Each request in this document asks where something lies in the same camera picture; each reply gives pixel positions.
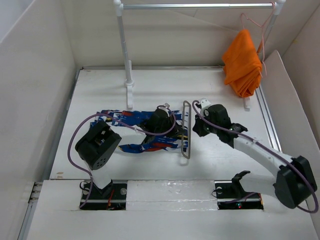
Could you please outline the grey clothes hanger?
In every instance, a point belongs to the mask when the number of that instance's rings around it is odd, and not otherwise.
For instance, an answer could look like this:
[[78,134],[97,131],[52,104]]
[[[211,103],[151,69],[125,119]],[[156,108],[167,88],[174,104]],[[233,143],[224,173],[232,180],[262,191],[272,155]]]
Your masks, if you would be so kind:
[[181,127],[183,133],[181,134],[180,151],[182,156],[189,160],[191,158],[192,105],[187,100],[184,100],[182,104]]

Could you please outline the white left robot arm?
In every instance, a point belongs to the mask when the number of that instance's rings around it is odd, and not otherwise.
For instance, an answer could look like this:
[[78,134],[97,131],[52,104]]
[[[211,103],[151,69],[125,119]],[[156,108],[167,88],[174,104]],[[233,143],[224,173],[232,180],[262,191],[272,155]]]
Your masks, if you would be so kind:
[[154,111],[102,110],[90,123],[88,132],[76,143],[75,150],[92,174],[92,188],[100,198],[113,191],[113,181],[97,171],[112,154],[143,154],[160,150],[183,149],[188,138],[182,126],[183,113],[159,106]]

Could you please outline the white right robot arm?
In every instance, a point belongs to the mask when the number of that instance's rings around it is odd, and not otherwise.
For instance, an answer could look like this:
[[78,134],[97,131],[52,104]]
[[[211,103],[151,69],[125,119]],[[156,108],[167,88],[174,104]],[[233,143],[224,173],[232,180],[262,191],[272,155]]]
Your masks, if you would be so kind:
[[243,197],[247,193],[269,195],[289,209],[299,208],[308,197],[313,197],[314,209],[303,211],[310,214],[318,212],[318,187],[305,157],[284,154],[247,135],[248,129],[231,122],[226,108],[221,104],[211,104],[203,98],[194,100],[191,105],[195,111],[192,130],[199,137],[215,134],[221,142],[251,157],[272,174],[272,177],[256,176],[249,170],[236,174],[231,184],[235,196]]

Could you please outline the blue patterned trousers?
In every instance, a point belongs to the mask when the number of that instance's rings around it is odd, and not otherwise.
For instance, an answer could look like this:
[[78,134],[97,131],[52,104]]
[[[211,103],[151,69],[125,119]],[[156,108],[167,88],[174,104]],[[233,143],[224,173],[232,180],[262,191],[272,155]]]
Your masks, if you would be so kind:
[[[90,127],[94,127],[97,122],[104,121],[110,123],[115,127],[124,127],[129,125],[131,127],[139,127],[141,129],[141,122],[148,118],[153,111],[117,111],[117,110],[103,110],[103,114],[107,114],[110,117],[106,116],[97,116],[93,122],[90,123]],[[121,151],[130,154],[141,154],[144,152],[155,152],[159,150],[169,150],[169,149],[178,149],[181,148],[181,140],[176,140],[173,145],[164,144],[164,145],[149,145],[149,144],[122,144],[119,145]]]

